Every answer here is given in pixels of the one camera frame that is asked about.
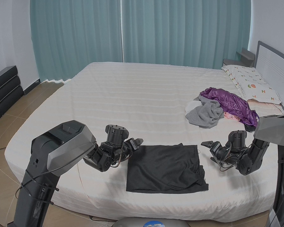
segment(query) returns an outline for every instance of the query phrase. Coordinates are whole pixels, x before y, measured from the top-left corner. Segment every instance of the headboard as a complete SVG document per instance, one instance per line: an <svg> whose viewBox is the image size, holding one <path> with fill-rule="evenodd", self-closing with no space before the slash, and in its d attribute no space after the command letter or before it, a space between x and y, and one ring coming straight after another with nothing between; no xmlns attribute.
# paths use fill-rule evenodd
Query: headboard
<svg viewBox="0 0 284 227"><path fill-rule="evenodd" d="M284 54L259 41L255 67L264 80L279 94L284 109Z"/></svg>

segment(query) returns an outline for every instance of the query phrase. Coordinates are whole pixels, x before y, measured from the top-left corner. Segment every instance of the floral pillowcase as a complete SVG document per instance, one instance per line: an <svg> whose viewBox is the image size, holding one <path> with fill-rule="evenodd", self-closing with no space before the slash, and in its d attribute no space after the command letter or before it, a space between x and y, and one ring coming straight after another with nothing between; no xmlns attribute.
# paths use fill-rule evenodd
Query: floral pillowcase
<svg viewBox="0 0 284 227"><path fill-rule="evenodd" d="M256 68L227 65L221 69L231 78L244 100L254 99L273 104L282 102L277 92L264 81Z"/></svg>

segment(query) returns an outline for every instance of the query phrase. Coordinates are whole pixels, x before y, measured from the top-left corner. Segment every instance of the gray towel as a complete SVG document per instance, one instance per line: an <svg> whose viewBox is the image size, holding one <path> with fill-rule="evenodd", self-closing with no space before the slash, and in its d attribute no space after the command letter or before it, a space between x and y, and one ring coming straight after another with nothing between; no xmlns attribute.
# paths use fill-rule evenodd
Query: gray towel
<svg viewBox="0 0 284 227"><path fill-rule="evenodd" d="M217 100L210 100L201 95L194 100L201 101L202 105L186 114L189 123L204 128L212 128L217 125L218 119L224 117L223 109Z"/></svg>

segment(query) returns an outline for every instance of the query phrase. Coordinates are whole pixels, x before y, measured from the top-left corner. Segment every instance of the pink garment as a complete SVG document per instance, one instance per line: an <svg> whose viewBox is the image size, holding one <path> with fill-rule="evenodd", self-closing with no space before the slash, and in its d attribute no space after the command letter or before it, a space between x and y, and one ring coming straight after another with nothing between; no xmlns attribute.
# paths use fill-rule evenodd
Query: pink garment
<svg viewBox="0 0 284 227"><path fill-rule="evenodd" d="M235 121L240 121L239 117L236 116L236 115L232 115L228 112L224 112L224 118L227 118L227 119L233 119Z"/></svg>

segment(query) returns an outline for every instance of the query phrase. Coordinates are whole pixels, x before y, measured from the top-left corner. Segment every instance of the curtain fold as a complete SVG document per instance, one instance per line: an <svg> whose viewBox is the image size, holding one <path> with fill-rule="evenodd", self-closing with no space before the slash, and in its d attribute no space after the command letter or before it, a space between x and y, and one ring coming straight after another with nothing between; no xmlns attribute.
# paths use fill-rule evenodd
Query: curtain fold
<svg viewBox="0 0 284 227"><path fill-rule="evenodd" d="M120 0L30 0L30 24L41 81L123 61Z"/></svg>
<svg viewBox="0 0 284 227"><path fill-rule="evenodd" d="M124 61L220 69L250 19L251 0L122 0Z"/></svg>

